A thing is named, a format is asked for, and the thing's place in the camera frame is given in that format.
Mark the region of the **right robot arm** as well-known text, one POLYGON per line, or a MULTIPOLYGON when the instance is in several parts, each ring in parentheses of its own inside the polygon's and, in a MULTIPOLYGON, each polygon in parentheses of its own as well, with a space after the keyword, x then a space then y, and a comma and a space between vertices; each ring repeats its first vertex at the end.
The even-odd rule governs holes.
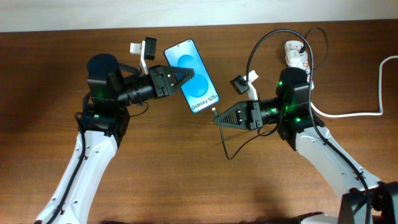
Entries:
POLYGON ((397 182, 382 182, 335 141, 324 122, 310 113, 309 88, 304 70, 286 68, 275 98, 238 102, 215 113, 214 123, 247 130, 275 124, 281 139, 310 161, 341 199, 337 217, 312 212, 287 223, 397 223, 397 182))

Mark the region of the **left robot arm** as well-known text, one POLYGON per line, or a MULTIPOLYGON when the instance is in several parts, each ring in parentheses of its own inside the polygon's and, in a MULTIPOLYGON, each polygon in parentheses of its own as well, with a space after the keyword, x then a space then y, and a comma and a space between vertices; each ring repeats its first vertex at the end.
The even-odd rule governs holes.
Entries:
POLYGON ((86 223, 105 169, 127 131, 127 107, 170 96, 195 74, 191 68, 156 65, 141 75, 111 54, 95 55, 86 68, 90 92, 75 115, 72 158, 36 223, 86 223))

